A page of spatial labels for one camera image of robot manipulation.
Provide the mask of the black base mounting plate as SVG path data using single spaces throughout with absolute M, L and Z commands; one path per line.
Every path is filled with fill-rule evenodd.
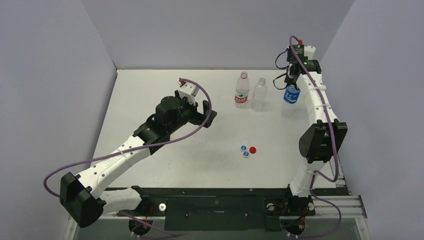
M 318 215 L 318 201 L 289 188 L 107 188 L 97 199 L 99 215 L 128 218 L 140 238 L 157 231 L 167 237 L 182 231 L 300 234 L 305 219 Z

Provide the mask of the blue label water bottle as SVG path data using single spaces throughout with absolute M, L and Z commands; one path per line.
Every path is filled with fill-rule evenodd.
M 281 115 L 285 118 L 291 117 L 297 109 L 297 102 L 300 96 L 300 89 L 294 85 L 289 85 L 284 92 L 282 100 Z

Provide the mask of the red label water bottle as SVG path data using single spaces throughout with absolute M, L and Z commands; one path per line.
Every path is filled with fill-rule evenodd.
M 249 97 L 249 91 L 250 81 L 248 73 L 246 71 L 242 71 L 235 86 L 234 102 L 236 107 L 241 108 L 246 105 Z

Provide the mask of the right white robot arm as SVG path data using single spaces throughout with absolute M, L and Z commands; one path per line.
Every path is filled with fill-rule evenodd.
M 336 164 L 337 153 L 347 134 L 348 126 L 339 121 L 329 103 L 322 69 L 312 58 L 313 50 L 298 43 L 287 50 L 287 75 L 285 82 L 300 91 L 303 98 L 309 127 L 298 142 L 303 160 L 288 185 L 289 194 L 282 199 L 283 209 L 291 214 L 311 214 L 311 190 L 321 169 L 331 160 Z

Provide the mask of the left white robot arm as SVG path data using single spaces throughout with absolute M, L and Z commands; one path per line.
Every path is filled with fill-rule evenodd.
M 196 131 L 208 128 L 217 116 L 210 97 L 202 102 L 202 112 L 198 112 L 198 106 L 192 95 L 175 91 L 174 96 L 162 98 L 155 112 L 114 152 L 95 159 L 95 166 L 76 175 L 63 175 L 59 202 L 77 225 L 86 228 L 107 212 L 131 209 L 136 215 L 145 214 L 149 201 L 135 189 L 116 190 L 112 197 L 106 197 L 104 191 L 136 163 L 173 143 L 171 135 L 187 123 L 196 125 Z

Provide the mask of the red bottle cap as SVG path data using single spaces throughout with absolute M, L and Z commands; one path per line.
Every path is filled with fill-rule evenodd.
M 257 149 L 254 146 L 251 146 L 248 151 L 250 154 L 255 154 L 257 152 Z

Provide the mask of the clear empty plastic bottle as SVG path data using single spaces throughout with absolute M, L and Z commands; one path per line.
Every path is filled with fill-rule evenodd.
M 254 86 L 253 95 L 251 100 L 251 108 L 254 111 L 260 112 L 264 106 L 265 98 L 267 95 L 268 86 L 266 79 L 261 77 L 257 84 Z

